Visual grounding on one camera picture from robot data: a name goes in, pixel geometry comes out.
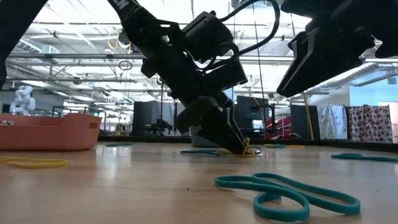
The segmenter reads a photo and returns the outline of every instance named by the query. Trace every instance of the curtain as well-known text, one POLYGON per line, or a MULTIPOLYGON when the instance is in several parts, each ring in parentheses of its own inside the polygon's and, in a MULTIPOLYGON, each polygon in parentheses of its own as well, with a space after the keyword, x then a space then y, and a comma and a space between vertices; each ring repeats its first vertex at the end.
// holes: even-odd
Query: curtain
POLYGON ((317 106, 321 139, 347 139, 347 115, 344 106, 317 106))
POLYGON ((388 106, 364 105, 349 109, 351 140, 392 143, 392 127, 388 106))

